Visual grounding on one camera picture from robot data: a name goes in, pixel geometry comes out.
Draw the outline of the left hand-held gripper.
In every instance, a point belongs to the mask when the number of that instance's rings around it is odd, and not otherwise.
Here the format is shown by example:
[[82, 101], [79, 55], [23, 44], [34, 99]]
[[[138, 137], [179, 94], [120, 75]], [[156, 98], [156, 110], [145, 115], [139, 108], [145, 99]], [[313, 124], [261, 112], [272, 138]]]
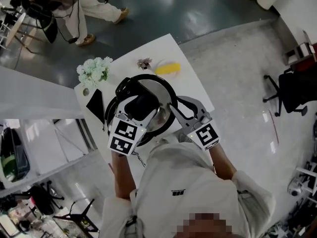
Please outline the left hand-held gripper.
[[132, 154], [146, 134], [146, 128], [155, 127], [156, 116], [160, 111], [160, 108], [152, 110], [143, 120], [143, 126], [137, 125], [133, 119], [137, 116], [138, 98], [139, 95], [135, 95], [120, 102], [108, 128], [108, 149], [124, 156]]

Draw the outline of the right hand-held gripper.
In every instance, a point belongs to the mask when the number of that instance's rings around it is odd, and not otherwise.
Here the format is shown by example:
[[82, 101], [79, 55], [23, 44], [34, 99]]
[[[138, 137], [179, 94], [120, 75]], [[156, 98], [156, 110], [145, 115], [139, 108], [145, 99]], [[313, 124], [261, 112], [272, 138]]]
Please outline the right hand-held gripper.
[[178, 102], [193, 112], [185, 116], [172, 103], [168, 106], [183, 128], [183, 133], [201, 150], [207, 151], [220, 142], [220, 133], [215, 121], [206, 112], [204, 105], [197, 99], [188, 96], [177, 96]]

